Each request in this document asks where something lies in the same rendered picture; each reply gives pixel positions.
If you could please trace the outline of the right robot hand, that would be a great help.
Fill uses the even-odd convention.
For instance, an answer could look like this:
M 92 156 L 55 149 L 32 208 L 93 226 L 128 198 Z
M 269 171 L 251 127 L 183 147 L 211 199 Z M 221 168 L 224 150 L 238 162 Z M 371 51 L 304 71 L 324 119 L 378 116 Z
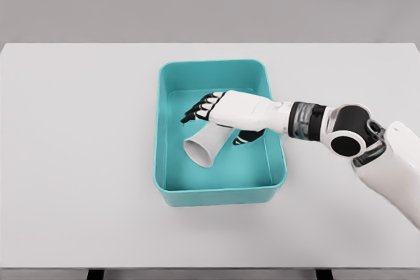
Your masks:
M 272 101 L 266 97 L 236 90 L 211 92 L 203 96 L 180 120 L 185 124 L 203 120 L 221 127 L 239 130 L 232 141 L 239 146 L 262 137 L 268 127 L 266 113 Z

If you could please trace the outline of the white paper cup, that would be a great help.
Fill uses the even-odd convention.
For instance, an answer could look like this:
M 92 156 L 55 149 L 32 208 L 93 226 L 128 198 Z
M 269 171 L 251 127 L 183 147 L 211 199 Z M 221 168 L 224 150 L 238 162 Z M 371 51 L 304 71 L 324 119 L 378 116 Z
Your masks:
M 210 168 L 233 132 L 234 129 L 231 127 L 208 123 L 193 136 L 184 140 L 184 151 L 195 164 Z

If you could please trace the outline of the teal plastic basket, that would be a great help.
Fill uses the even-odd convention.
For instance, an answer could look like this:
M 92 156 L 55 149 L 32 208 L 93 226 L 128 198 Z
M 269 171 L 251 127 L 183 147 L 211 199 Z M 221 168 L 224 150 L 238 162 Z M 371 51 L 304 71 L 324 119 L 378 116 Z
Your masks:
M 237 90 L 270 98 L 265 66 L 257 60 L 169 62 L 157 87 L 154 182 L 172 207 L 264 203 L 287 178 L 280 135 L 268 130 L 258 140 L 233 145 L 233 132 L 210 168 L 195 164 L 183 142 L 206 121 L 180 120 L 200 98 Z

